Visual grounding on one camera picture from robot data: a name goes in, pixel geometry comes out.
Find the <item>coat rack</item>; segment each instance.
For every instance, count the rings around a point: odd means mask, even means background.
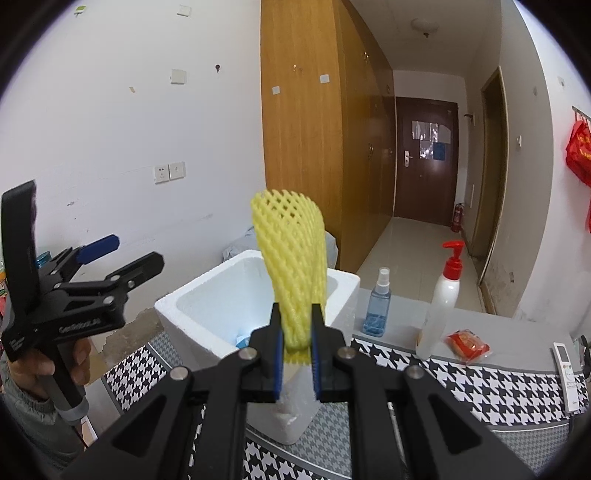
[[[587,115],[586,113],[583,113],[581,110],[576,108],[574,105],[573,105],[573,110],[575,111],[575,113],[578,113],[580,116],[586,118],[589,122],[591,122],[591,116]]]

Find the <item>spray bottle cap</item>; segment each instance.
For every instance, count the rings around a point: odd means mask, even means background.
[[[378,281],[375,284],[375,291],[386,294],[390,290],[390,269],[381,267],[378,273]]]
[[[462,260],[460,260],[460,255],[462,254],[462,248],[464,248],[464,242],[462,240],[445,242],[443,248],[453,248],[453,256],[449,257],[445,262],[443,276],[448,280],[459,280],[462,275]]]

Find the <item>silver bolt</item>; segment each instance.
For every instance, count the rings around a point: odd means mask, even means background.
[[[256,357],[257,354],[258,352],[256,351],[256,349],[251,346],[241,348],[238,352],[238,356],[243,360],[252,360]]]
[[[418,380],[425,375],[425,370],[420,365],[411,365],[405,371],[407,375],[413,380]]]
[[[357,355],[357,350],[350,346],[342,346],[336,351],[336,354],[345,360],[351,360],[355,355]]]
[[[173,380],[184,380],[189,376],[189,370],[186,367],[174,367],[170,371],[170,378]]]

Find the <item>door frame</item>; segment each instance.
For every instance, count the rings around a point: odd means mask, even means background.
[[[482,101],[482,128],[483,128],[483,154],[482,154],[482,179],[480,181],[480,196],[479,196],[479,200],[478,200],[478,213],[476,214],[476,223],[474,225],[474,231],[472,233],[472,240],[471,240],[471,244],[473,244],[474,242],[474,237],[476,236],[476,232],[478,231],[478,227],[480,225],[480,222],[482,220],[482,200],[483,200],[483,191],[484,189],[482,188],[482,186],[484,185],[484,181],[485,181],[485,172],[486,172],[486,162],[488,160],[488,156],[487,156],[487,152],[488,152],[488,148],[487,148],[487,144],[486,144],[486,99],[485,99],[485,90],[490,86],[490,84],[496,79],[499,79],[499,82],[501,84],[501,95],[503,97],[503,106],[504,106],[504,111],[505,111],[505,181],[503,183],[503,185],[501,186],[502,188],[502,195],[501,195],[501,205],[498,209],[499,215],[498,215],[498,220],[496,221],[496,225],[494,226],[493,229],[493,234],[492,234],[492,242],[491,242],[491,246],[488,249],[488,253],[486,255],[486,260],[484,263],[484,267],[482,269],[482,273],[480,274],[480,277],[478,278],[478,282],[477,285],[480,286],[482,285],[483,281],[484,281],[484,276],[486,274],[486,270],[488,269],[488,265],[491,262],[491,257],[492,257],[492,253],[493,250],[495,249],[495,245],[496,245],[496,240],[497,237],[499,235],[499,225],[501,224],[501,218],[503,215],[503,209],[505,207],[505,196],[506,196],[506,192],[507,192],[507,180],[508,180],[508,174],[509,174],[509,115],[508,115],[508,110],[507,110],[507,95],[506,95],[506,91],[505,91],[505,81],[503,78],[503,72],[501,70],[501,66],[499,65],[497,68],[495,68],[495,71],[492,73],[492,75],[490,76],[490,78],[485,82],[485,84],[482,86],[482,88],[480,89],[480,99]]]
[[[398,117],[398,99],[409,99],[409,100],[419,100],[421,102],[425,102],[425,103],[430,103],[432,105],[440,105],[440,106],[447,106],[447,107],[451,107],[454,111],[455,111],[455,115],[453,116],[453,150],[454,153],[452,155],[452,162],[454,164],[454,168],[455,168],[455,174],[454,174],[454,185],[455,185],[455,192],[457,193],[457,175],[458,175],[458,171],[459,171],[459,159],[460,159],[460,121],[459,121],[459,115],[460,115],[460,108],[459,105],[456,102],[447,102],[445,100],[435,100],[435,99],[431,99],[431,98],[417,98],[417,97],[404,97],[404,96],[394,96],[394,105],[395,105],[395,113],[396,113],[396,162],[395,162],[395,175],[394,175],[394,204],[392,205],[392,216],[394,216],[394,212],[396,210],[396,195],[398,193],[398,168],[399,168],[399,155],[398,155],[398,150],[399,147],[403,147],[404,146],[404,139],[400,139],[399,138],[399,134],[402,131],[399,123],[400,123],[400,119]],[[452,200],[452,205],[451,205],[451,209],[450,209],[450,222],[452,220],[452,216],[453,216],[453,208],[454,208],[454,202],[455,202],[455,196],[454,196],[454,200]]]

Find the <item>red snack package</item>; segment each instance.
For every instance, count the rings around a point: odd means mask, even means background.
[[[445,341],[453,352],[467,364],[485,359],[492,353],[491,347],[470,330],[458,330],[447,335]]]

